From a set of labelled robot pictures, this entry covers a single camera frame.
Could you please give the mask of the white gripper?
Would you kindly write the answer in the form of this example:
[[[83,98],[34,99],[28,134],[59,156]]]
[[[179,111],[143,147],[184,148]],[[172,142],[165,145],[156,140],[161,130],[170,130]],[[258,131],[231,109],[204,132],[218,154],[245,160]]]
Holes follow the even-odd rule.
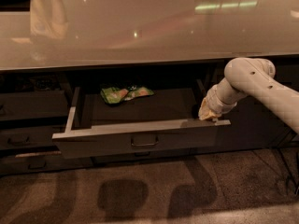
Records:
[[[214,85],[200,105],[199,119],[217,119],[220,115],[230,112],[237,105],[237,100],[238,91],[229,84]]]

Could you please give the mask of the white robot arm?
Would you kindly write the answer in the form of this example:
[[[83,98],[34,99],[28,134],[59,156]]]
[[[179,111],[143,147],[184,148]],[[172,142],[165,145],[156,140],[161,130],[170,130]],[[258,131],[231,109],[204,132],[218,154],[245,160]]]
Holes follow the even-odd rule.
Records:
[[[198,111],[200,120],[219,118],[252,96],[299,133],[299,92],[274,80],[276,68],[260,58],[234,58],[222,81],[210,88]]]

